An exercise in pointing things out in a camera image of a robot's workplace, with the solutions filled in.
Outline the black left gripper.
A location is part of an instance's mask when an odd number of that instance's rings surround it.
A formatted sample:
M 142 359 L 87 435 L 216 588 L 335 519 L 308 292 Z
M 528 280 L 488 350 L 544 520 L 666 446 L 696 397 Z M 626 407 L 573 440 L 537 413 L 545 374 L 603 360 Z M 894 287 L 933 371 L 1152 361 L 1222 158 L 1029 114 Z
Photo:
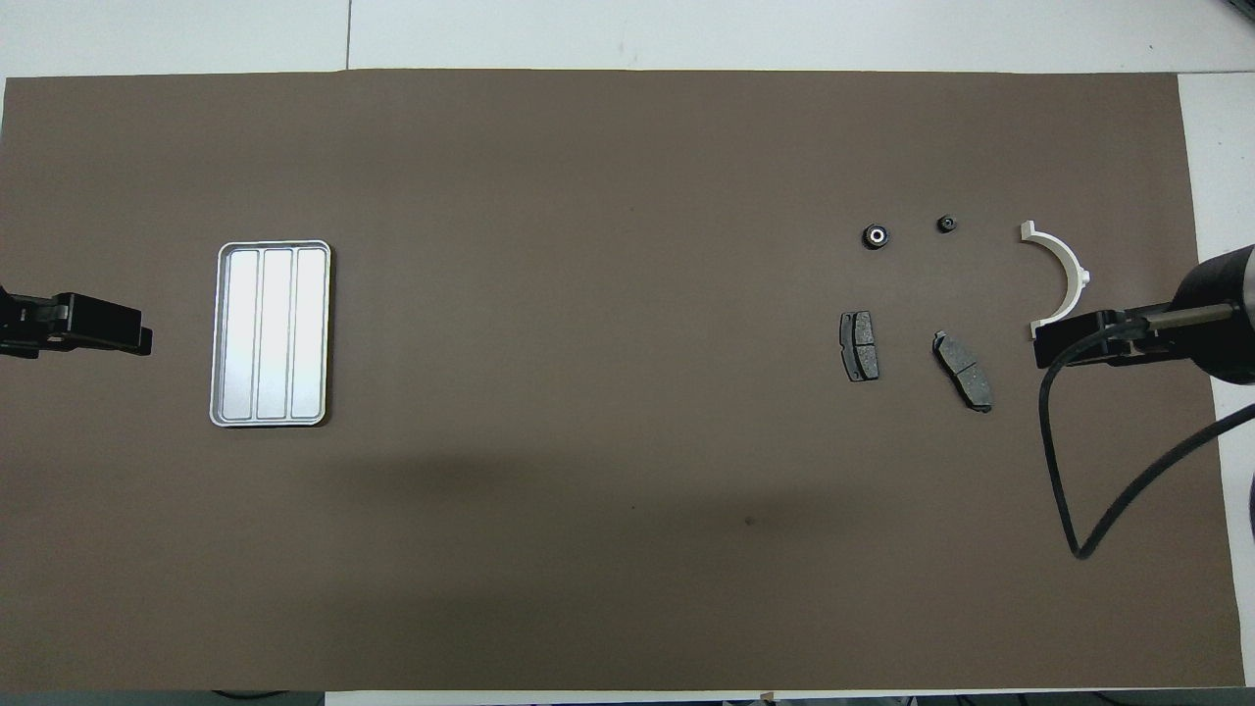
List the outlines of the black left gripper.
M 1 290 L 1 354 L 36 359 L 77 349 L 117 350 L 131 356 L 152 354 L 153 331 L 142 325 L 139 310 L 82 293 L 35 298 Z

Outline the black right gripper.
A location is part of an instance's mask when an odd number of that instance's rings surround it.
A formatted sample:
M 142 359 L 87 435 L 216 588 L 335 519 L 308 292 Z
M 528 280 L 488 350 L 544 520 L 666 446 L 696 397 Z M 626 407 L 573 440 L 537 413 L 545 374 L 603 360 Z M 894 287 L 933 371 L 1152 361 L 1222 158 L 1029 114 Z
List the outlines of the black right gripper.
M 1103 334 L 1103 339 L 1076 354 L 1068 366 L 1130 367 L 1173 361 L 1173 347 L 1150 329 L 1146 313 L 1137 313 L 1133 310 L 1097 310 L 1063 319 L 1060 329 L 1035 329 L 1035 367 L 1047 370 L 1065 349 L 1094 334 Z

